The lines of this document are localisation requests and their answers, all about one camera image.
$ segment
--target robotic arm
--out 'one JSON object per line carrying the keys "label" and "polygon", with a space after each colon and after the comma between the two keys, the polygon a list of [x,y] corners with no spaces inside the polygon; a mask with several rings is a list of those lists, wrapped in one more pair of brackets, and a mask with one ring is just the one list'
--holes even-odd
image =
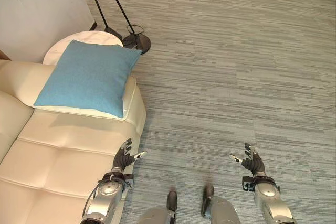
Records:
{"label": "robotic arm", "polygon": [[122,193],[133,187],[133,175],[124,174],[127,166],[142,158],[147,152],[134,156],[128,154],[132,140],[126,140],[114,157],[112,170],[106,173],[90,194],[83,210],[80,224],[111,224],[115,208],[121,200]]}
{"label": "robotic arm", "polygon": [[274,179],[266,175],[263,160],[256,149],[247,143],[245,149],[248,158],[242,160],[234,155],[229,155],[229,158],[252,172],[253,177],[243,177],[243,189],[254,191],[254,201],[266,223],[297,224],[286,203],[280,198],[280,187],[276,185]]}

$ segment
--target floor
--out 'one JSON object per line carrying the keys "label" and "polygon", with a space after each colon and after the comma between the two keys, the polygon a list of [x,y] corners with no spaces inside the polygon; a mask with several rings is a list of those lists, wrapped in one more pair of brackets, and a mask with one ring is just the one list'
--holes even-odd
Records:
{"label": "floor", "polygon": [[[257,146],[298,223],[336,222],[336,1],[120,0],[152,40],[133,71],[148,117],[121,224],[178,192],[177,224],[200,216],[202,188],[230,200],[242,224],[264,223],[248,175],[228,154]],[[99,24],[93,0],[87,0]],[[114,0],[100,0],[127,35]]]}

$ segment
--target blue pillow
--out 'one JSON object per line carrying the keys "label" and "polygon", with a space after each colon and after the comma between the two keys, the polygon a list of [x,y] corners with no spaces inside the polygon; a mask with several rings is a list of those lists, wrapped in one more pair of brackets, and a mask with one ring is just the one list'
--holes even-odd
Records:
{"label": "blue pillow", "polygon": [[34,106],[96,109],[122,118],[124,87],[140,54],[140,50],[119,45],[73,40]]}

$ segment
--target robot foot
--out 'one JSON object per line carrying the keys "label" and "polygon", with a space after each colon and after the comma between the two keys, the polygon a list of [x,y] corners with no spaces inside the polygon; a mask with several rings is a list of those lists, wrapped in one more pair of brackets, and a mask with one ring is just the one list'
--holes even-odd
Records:
{"label": "robot foot", "polygon": [[209,208],[211,198],[214,196],[214,194],[215,194],[215,189],[213,185],[207,185],[204,187],[203,203],[202,203],[202,210],[201,210],[202,216],[206,215],[206,211]]}
{"label": "robot foot", "polygon": [[172,190],[167,196],[167,209],[171,212],[170,224],[175,224],[176,222],[176,211],[177,211],[177,193]]}

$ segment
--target white wall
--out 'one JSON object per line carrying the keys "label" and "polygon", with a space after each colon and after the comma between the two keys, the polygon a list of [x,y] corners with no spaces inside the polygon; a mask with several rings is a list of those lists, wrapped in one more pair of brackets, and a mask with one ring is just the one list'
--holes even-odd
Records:
{"label": "white wall", "polygon": [[42,62],[55,42],[93,23],[85,0],[0,0],[0,50],[12,60]]}

